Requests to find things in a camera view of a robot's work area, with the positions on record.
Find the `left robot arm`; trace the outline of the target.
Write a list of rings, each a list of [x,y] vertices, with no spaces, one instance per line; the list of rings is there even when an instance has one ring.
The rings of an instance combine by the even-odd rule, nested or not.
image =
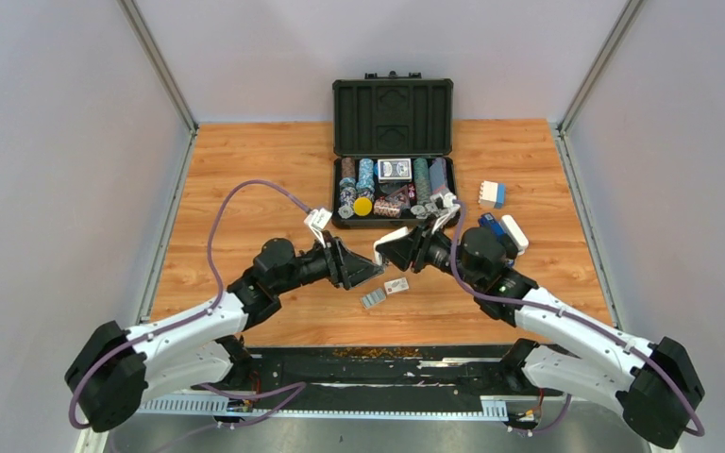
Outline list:
[[[230,336],[273,316],[282,294],[320,280],[351,290],[383,271],[382,258],[360,255],[330,234],[302,252],[284,238],[269,240],[252,265],[213,298],[150,324],[98,326],[64,375],[72,392],[69,421],[74,428],[105,432],[158,396],[218,381],[242,389],[252,367],[231,352]]]

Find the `grey staple strip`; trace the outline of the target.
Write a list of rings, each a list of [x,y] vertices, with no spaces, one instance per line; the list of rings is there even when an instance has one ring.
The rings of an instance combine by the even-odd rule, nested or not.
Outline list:
[[[361,298],[361,303],[367,310],[370,310],[383,302],[386,298],[386,292],[382,288],[377,288],[375,291],[363,296]]]

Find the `grey green white stapler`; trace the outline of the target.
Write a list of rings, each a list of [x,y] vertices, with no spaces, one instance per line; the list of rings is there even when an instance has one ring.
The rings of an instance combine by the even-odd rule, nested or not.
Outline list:
[[[391,241],[388,238],[382,237],[379,240],[373,242],[373,262],[382,267],[386,267],[389,264],[389,259],[379,252],[379,247],[383,244],[388,244]]]

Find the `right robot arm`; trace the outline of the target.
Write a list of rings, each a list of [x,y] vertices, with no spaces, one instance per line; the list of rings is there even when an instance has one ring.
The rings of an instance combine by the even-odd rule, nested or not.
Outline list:
[[[431,225],[403,227],[382,237],[374,250],[378,260],[402,271],[437,268],[454,277],[488,317],[549,341],[514,344],[500,370],[510,392],[536,387],[586,399],[665,449],[685,433],[703,435],[696,409],[705,392],[681,343],[635,336],[574,309],[511,267],[490,228],[476,226],[449,238]]]

